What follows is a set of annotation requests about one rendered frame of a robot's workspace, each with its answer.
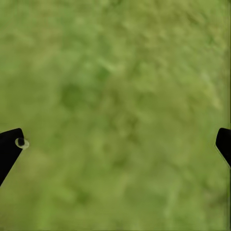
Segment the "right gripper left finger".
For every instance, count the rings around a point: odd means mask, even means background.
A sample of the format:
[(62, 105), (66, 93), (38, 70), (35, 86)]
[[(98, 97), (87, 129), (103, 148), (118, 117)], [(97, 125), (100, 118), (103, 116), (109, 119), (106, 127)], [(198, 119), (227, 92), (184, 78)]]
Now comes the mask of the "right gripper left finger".
[(0, 133), (0, 186), (17, 160), (21, 151), (29, 147), (20, 128)]

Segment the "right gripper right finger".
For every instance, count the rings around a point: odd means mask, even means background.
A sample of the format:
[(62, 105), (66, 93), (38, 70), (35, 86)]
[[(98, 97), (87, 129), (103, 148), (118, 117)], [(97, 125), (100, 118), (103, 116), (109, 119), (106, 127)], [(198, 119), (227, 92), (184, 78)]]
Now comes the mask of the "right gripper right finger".
[(216, 146), (223, 155), (229, 166), (231, 166), (231, 130), (219, 128)]

